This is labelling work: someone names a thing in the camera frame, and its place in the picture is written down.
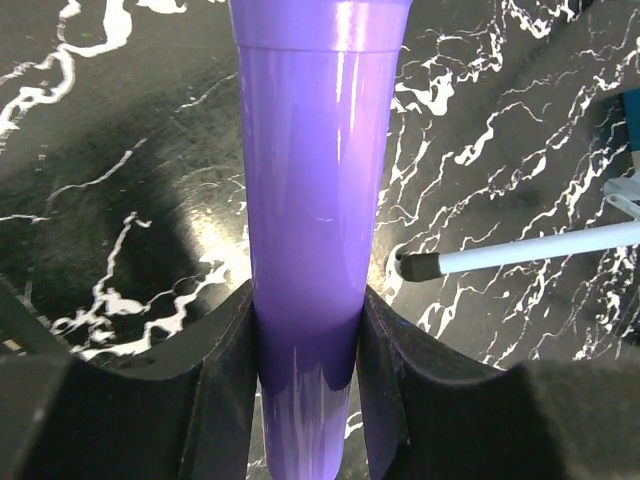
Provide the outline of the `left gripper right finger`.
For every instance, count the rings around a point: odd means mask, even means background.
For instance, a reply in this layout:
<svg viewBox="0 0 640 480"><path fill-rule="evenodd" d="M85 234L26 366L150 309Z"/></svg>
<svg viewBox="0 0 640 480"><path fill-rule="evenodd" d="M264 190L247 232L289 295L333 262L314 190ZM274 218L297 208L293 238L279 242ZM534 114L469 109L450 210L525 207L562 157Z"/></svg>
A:
<svg viewBox="0 0 640 480"><path fill-rule="evenodd" d="M368 291L357 374L374 479L635 479L639 368L473 360Z"/></svg>

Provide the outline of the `purple toy microphone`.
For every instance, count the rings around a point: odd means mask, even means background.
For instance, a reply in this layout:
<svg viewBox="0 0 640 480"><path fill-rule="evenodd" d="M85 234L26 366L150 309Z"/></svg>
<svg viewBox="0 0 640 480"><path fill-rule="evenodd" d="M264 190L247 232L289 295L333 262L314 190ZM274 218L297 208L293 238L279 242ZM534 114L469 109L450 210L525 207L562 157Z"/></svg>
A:
<svg viewBox="0 0 640 480"><path fill-rule="evenodd" d="M263 437L333 479L407 1L233 1Z"/></svg>

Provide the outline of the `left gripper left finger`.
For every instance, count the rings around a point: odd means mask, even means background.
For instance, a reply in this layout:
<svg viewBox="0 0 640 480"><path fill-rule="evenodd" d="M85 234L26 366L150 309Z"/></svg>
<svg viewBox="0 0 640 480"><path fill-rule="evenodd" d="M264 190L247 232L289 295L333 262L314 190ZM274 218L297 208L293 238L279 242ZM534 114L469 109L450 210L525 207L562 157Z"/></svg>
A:
<svg viewBox="0 0 640 480"><path fill-rule="evenodd" d="M1 294L5 479L241 479L257 383L251 287L132 358L70 353Z"/></svg>

